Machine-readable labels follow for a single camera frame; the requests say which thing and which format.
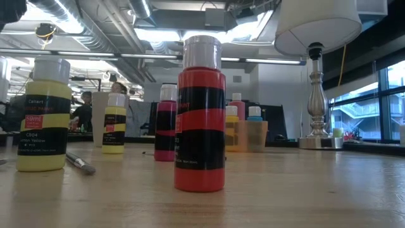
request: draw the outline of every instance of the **wooden surface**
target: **wooden surface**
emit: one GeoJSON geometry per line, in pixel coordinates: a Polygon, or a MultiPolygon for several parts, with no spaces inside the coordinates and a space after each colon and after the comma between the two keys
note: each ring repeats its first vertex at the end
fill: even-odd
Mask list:
{"type": "MultiPolygon", "coordinates": [[[[19,173],[0,166],[0,227],[405,227],[405,159],[351,152],[268,148],[228,153],[225,188],[185,193],[173,163],[150,144],[122,156],[70,143],[97,168],[19,173]]],[[[0,156],[15,156],[2,149],[0,156]]]]}

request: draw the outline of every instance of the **table lamp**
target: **table lamp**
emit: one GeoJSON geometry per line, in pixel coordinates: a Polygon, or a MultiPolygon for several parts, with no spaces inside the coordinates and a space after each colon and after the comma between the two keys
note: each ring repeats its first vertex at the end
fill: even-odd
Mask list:
{"type": "Polygon", "coordinates": [[[324,129],[328,100],[323,92],[320,68],[322,53],[334,51],[361,33],[356,0],[283,0],[275,49],[288,56],[309,56],[313,86],[308,102],[312,132],[299,138],[302,149],[339,149],[343,138],[332,137],[324,129]]]}

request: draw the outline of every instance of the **white lampshade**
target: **white lampshade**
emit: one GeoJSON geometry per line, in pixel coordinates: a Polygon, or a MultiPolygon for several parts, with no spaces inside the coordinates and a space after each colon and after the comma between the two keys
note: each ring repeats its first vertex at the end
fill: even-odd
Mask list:
{"type": "Polygon", "coordinates": [[[291,56],[307,55],[314,42],[333,51],[361,33],[356,0],[283,0],[275,48],[291,56]]]}

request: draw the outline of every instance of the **man in black shirt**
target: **man in black shirt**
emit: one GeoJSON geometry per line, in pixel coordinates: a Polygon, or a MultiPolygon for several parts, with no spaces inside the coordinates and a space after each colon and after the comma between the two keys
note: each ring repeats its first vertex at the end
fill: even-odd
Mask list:
{"type": "Polygon", "coordinates": [[[78,107],[72,114],[72,118],[78,117],[77,127],[81,128],[82,125],[87,132],[92,132],[92,106],[91,106],[91,92],[86,91],[82,93],[82,100],[84,104],[78,107]]]}

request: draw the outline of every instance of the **yellow paint bottle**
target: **yellow paint bottle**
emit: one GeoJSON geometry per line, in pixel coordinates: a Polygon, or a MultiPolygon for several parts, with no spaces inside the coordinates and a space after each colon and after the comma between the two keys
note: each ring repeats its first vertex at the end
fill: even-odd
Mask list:
{"type": "Polygon", "coordinates": [[[111,93],[108,95],[108,107],[104,116],[103,153],[124,153],[125,123],[127,110],[124,108],[126,96],[111,93]]]}
{"type": "Polygon", "coordinates": [[[33,82],[25,90],[16,167],[23,172],[57,170],[65,166],[72,90],[70,64],[53,56],[35,59],[33,82]]]}
{"type": "Polygon", "coordinates": [[[225,113],[225,151],[238,152],[238,107],[227,106],[225,113]]]}

